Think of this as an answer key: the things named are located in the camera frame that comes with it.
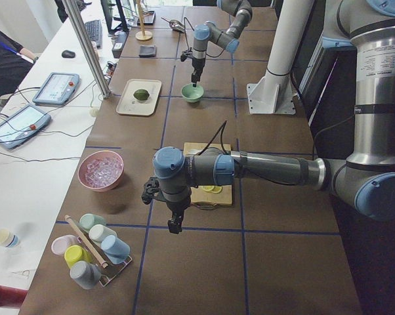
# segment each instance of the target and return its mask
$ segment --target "green bowl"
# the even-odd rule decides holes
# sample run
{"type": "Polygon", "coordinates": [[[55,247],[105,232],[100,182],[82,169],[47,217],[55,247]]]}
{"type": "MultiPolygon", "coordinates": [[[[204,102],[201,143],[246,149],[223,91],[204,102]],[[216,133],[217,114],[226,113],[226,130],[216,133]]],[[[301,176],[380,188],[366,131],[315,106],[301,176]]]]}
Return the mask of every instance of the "green bowl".
{"type": "Polygon", "coordinates": [[[186,84],[182,87],[182,96],[189,103],[199,102],[203,96],[203,87],[200,85],[193,86],[193,83],[186,84]]]}

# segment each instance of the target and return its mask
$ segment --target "wooden stick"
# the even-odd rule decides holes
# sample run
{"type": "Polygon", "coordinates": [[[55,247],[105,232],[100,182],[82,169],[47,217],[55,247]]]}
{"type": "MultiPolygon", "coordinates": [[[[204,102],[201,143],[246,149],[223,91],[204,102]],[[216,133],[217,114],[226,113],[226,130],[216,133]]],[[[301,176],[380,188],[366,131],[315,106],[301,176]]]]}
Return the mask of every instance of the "wooden stick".
{"type": "Polygon", "coordinates": [[[142,12],[142,7],[140,6],[140,0],[136,0],[136,6],[138,7],[140,30],[142,31],[142,36],[145,37],[144,13],[142,12]]]}
{"type": "Polygon", "coordinates": [[[91,254],[93,254],[93,256],[98,261],[100,266],[103,268],[107,268],[109,266],[108,262],[105,259],[103,259],[103,257],[101,257],[100,253],[94,248],[94,246],[90,243],[88,238],[78,227],[78,224],[76,224],[75,221],[69,215],[65,215],[65,221],[69,223],[69,225],[73,228],[73,230],[78,235],[78,237],[81,238],[82,242],[85,244],[85,246],[88,247],[89,251],[91,252],[91,254]]]}

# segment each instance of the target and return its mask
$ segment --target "table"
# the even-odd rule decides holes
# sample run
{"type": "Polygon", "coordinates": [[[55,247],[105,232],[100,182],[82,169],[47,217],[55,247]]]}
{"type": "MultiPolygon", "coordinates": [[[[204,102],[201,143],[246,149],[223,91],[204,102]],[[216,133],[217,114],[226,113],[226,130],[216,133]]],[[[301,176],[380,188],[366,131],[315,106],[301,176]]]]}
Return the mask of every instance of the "table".
{"type": "MultiPolygon", "coordinates": [[[[262,180],[236,180],[234,203],[214,211],[186,210],[181,235],[168,232],[170,211],[162,203],[144,205],[142,185],[152,176],[152,155],[163,146],[207,142],[228,120],[225,143],[233,150],[284,156],[310,156],[312,138],[302,107],[297,114],[250,115],[246,83],[263,75],[276,17],[270,8],[254,10],[253,20],[231,57],[208,58],[201,84],[205,97],[189,104],[180,88],[190,82],[190,61],[180,62],[183,35],[160,16],[192,25],[231,18],[212,7],[156,9],[152,28],[156,58],[139,58],[131,32],[82,156],[103,149],[125,162],[123,182],[106,193],[85,189],[74,175],[46,244],[28,296],[26,314],[361,314],[328,195],[309,187],[284,187],[262,180]],[[162,82],[150,117],[118,115],[120,94],[129,79],[162,82]],[[69,277],[51,242],[72,233],[64,215],[105,217],[131,246],[134,261],[109,286],[83,290],[69,277]]],[[[209,54],[220,50],[211,45],[209,54]]]]}
{"type": "MultiPolygon", "coordinates": [[[[82,16],[84,21],[102,19],[100,1],[88,6],[82,11],[82,16]]],[[[115,62],[111,47],[110,39],[104,36],[103,48],[99,50],[103,68],[107,61],[115,62]]],[[[21,239],[20,245],[15,248],[0,247],[0,285],[29,288],[94,124],[95,117],[90,115],[90,109],[101,105],[100,91],[97,86],[90,84],[93,83],[93,74],[69,20],[59,29],[21,83],[20,89],[40,87],[51,72],[78,73],[81,83],[75,96],[79,96],[57,110],[42,107],[45,111],[53,110],[52,121],[45,129],[48,133],[39,133],[12,151],[0,147],[0,152],[24,159],[74,159],[23,162],[15,157],[0,155],[0,228],[12,230],[21,239]],[[64,49],[75,51],[76,57],[63,59],[60,54],[64,49]],[[79,135],[71,137],[53,131],[79,135]]],[[[23,93],[31,100],[36,92],[31,90],[23,93]]],[[[9,116],[25,104],[26,100],[17,94],[9,100],[2,114],[9,116]]],[[[0,308],[0,314],[17,313],[18,310],[0,308]]]]}

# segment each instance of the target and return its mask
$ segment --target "brown table surface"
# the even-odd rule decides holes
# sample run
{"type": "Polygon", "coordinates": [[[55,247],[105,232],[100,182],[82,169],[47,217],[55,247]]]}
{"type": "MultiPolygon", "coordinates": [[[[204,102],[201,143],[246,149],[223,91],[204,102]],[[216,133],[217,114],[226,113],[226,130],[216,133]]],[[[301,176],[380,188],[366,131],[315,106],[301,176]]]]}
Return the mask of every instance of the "brown table surface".
{"type": "MultiPolygon", "coordinates": [[[[171,212],[165,204],[141,202],[158,148],[207,142],[224,120],[224,142],[233,150],[310,158],[312,137],[298,104],[296,115],[249,114],[245,85],[264,75],[277,24],[273,9],[253,12],[237,52],[207,59],[205,97],[195,104],[180,97],[192,73],[191,62],[179,59],[184,35],[171,31],[161,16],[186,16],[192,25],[212,20],[222,29],[233,18],[215,7],[161,7],[152,40],[139,43],[138,30],[131,31],[111,82],[113,95],[102,103],[83,152],[83,158],[103,148],[121,154],[123,181],[96,193],[74,175],[21,315],[361,314],[325,192],[236,180],[233,206],[187,209],[180,235],[168,232],[171,212]],[[157,45],[157,56],[139,58],[140,44],[157,45]],[[115,112],[129,79],[162,82],[150,117],[115,112]],[[132,249],[134,261],[107,287],[81,289],[63,258],[50,250],[56,237],[72,233],[64,215],[78,220],[84,213],[105,217],[132,249]]],[[[209,54],[219,52],[209,44],[209,54]]]]}

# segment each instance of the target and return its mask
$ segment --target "black sleeve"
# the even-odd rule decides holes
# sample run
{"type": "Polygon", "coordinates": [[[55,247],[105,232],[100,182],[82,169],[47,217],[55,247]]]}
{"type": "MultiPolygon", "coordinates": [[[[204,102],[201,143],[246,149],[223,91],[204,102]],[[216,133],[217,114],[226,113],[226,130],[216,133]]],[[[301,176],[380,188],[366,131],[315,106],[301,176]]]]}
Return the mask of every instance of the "black sleeve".
{"type": "Polygon", "coordinates": [[[6,36],[3,32],[0,31],[0,37],[3,37],[4,39],[6,39],[11,45],[13,49],[15,49],[16,52],[19,52],[21,49],[24,48],[24,46],[22,46],[21,44],[19,44],[18,42],[16,42],[15,40],[9,38],[8,36],[6,36]]]}

